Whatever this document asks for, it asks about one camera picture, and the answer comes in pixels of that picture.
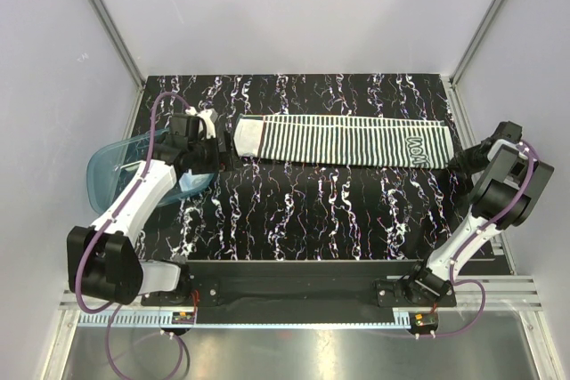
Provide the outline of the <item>light blue towel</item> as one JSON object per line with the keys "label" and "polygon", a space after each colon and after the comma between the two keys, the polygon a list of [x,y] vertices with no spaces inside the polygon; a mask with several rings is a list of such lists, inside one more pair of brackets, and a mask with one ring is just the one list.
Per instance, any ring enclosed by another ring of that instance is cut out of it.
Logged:
{"label": "light blue towel", "polygon": [[202,191],[206,188],[212,179],[212,174],[193,174],[185,173],[178,181],[178,185],[182,192]]}

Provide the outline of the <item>green white striped towel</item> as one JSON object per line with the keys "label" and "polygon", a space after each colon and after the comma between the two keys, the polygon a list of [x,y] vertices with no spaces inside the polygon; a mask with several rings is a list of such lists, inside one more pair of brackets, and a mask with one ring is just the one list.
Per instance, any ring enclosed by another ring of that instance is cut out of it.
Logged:
{"label": "green white striped towel", "polygon": [[454,155],[440,121],[335,115],[243,115],[241,157],[340,166],[444,169]]}

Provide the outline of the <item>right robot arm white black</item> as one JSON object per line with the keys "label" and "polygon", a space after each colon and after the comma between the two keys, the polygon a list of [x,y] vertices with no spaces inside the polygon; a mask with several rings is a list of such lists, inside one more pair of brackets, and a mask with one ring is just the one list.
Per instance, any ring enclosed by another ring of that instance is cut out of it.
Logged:
{"label": "right robot arm white black", "polygon": [[450,165],[480,176],[460,226],[404,283],[405,297],[418,306],[448,295],[460,270],[489,239],[525,222],[555,171],[523,140],[522,126],[510,121],[456,154]]}

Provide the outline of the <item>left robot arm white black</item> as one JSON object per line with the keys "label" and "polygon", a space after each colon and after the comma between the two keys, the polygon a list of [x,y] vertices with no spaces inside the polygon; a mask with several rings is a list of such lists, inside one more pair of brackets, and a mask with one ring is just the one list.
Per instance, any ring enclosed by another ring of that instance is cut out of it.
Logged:
{"label": "left robot arm white black", "polygon": [[216,121],[214,109],[189,108],[173,115],[167,129],[150,135],[146,159],[112,205],[90,226],[69,232],[69,289],[83,311],[92,312],[87,297],[105,307],[128,305],[140,295],[161,295],[174,305],[191,298],[187,267],[143,261],[135,247],[162,202],[199,195],[227,166],[231,139]]}

